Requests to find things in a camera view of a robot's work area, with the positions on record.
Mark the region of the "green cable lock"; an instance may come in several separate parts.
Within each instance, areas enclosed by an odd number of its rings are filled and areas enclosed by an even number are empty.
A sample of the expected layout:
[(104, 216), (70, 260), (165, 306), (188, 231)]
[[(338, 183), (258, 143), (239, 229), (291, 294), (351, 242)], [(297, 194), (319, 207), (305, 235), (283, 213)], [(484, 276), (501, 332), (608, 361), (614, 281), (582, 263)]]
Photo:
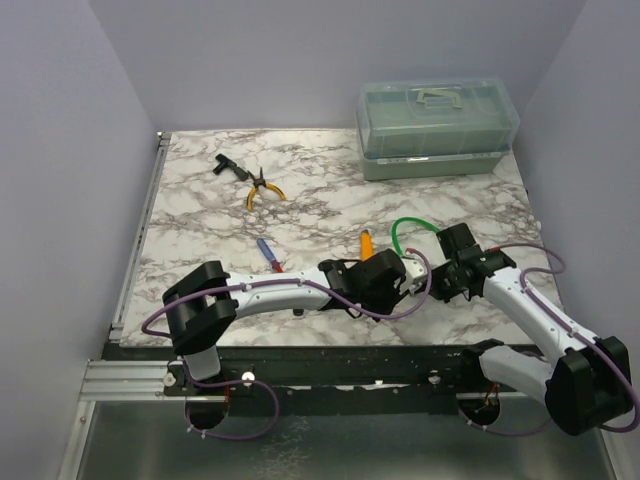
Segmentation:
[(420, 218), (405, 216), (397, 219), (391, 226), (390, 237), (392, 240), (393, 247), (399, 256), (404, 255), (404, 250), (402, 249), (400, 240), (399, 240), (399, 227), (404, 223), (416, 224), (432, 233), (440, 232), (440, 229), (437, 226)]

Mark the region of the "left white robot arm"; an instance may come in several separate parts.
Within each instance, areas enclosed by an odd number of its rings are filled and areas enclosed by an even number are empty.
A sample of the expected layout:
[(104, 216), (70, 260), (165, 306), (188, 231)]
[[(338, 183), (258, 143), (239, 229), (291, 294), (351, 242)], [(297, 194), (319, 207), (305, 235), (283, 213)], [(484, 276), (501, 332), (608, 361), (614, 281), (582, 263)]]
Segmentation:
[(222, 380), (216, 349), (231, 323), (252, 315), (291, 310), (356, 309), (390, 315), (412, 288), (410, 261), (393, 250), (365, 261), (324, 260), (288, 274), (227, 272), (219, 261), (201, 264), (163, 294), (174, 353), (188, 367), (187, 382), (201, 395)]

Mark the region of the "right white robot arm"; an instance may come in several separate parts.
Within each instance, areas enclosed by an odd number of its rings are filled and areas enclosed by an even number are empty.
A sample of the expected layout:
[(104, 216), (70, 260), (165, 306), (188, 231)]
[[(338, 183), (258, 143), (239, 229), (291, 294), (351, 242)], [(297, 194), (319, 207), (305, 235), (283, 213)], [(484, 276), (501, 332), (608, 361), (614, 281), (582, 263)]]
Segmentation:
[(601, 338), (556, 307), (527, 280), (501, 247), (482, 249), (466, 224), (440, 231), (446, 259), (434, 270), (430, 294), (484, 298), (506, 314), (540, 350), (536, 359), (490, 339), (466, 349), (460, 379), (480, 392), (507, 385), (546, 407), (551, 420), (573, 436), (639, 412), (628, 350), (618, 338)]

